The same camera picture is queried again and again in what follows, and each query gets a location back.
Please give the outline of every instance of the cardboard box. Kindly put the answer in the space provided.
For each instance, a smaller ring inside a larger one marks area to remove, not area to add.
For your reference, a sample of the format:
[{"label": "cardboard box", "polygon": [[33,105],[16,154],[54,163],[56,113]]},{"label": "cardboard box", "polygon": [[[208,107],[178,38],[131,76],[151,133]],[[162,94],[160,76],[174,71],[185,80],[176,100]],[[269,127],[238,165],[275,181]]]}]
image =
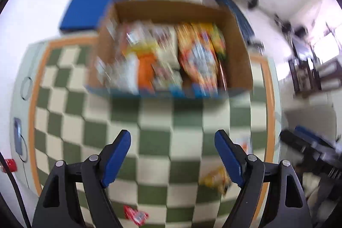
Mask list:
[{"label": "cardboard box", "polygon": [[[103,18],[99,29],[98,43],[92,53],[88,83],[89,92],[100,95],[134,96],[121,92],[106,85],[107,70],[114,61],[114,39],[117,24],[134,21],[152,21],[156,24],[180,24],[180,23],[215,23],[222,31],[227,52],[228,92],[219,91],[214,97],[227,97],[239,94],[246,90],[252,90],[253,78],[251,64],[245,42],[243,41],[239,26],[234,14],[223,7],[219,9],[206,7],[199,4],[168,1],[168,0],[142,0],[121,1],[109,8]],[[156,92],[155,94],[141,93],[141,96],[174,96],[174,97],[206,97],[205,94],[194,92],[186,80],[183,81],[182,92]]]}]

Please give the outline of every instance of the green and white checkered cloth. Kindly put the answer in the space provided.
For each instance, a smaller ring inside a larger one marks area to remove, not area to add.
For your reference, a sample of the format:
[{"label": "green and white checkered cloth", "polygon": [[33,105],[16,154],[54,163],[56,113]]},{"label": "green and white checkered cloth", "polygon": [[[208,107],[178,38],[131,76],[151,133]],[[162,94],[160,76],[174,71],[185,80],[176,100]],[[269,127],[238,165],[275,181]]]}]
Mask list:
[{"label": "green and white checkered cloth", "polygon": [[[145,228],[222,227],[239,188],[222,198],[198,185],[222,165],[214,134],[232,140],[251,137],[264,158],[267,143],[266,91],[259,64],[252,65],[254,92],[227,100],[106,99],[86,92],[89,46],[53,49],[41,80],[35,110],[35,157],[44,186],[57,160],[68,164],[99,154],[122,129],[132,144],[114,183],[107,189],[124,228],[125,204],[149,214]],[[84,220],[92,224],[83,185],[77,184]]]}]

